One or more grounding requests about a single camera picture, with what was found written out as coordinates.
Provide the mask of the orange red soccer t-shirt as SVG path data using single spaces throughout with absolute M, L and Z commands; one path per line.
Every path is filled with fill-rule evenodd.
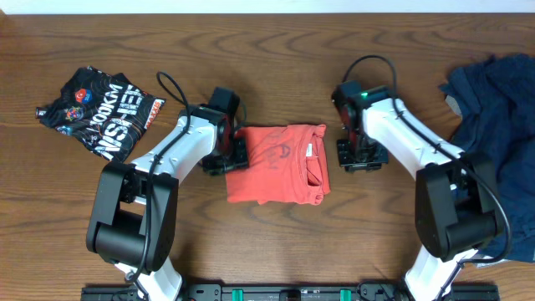
M 227 201 L 320 204 L 331 192 L 326 125 L 245 127 L 249 167 L 226 174 Z

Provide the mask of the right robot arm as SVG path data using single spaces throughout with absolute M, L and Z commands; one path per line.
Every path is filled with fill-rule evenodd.
M 347 172 L 376 171 L 393 156 L 415 180 L 415 229 L 421 249 L 395 291 L 397 300 L 475 299 L 453 282 L 469 263 L 495 263 L 511 249 L 511 226 L 499 201 L 492 160 L 467 154 L 416 119 L 391 89 L 356 81 L 332 93 L 348 136 L 338 140 Z

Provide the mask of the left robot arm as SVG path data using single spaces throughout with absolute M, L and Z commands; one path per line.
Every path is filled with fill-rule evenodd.
M 209 175 L 248 167 L 246 143 L 235 136 L 239 97 L 217 87 L 208 103 L 180 113 L 175 129 L 130 164 L 101 172 L 86 247 L 128 278 L 119 287 L 87 287 L 83 300 L 179 300 L 182 276 L 169 258 L 180 184 L 196 165 Z

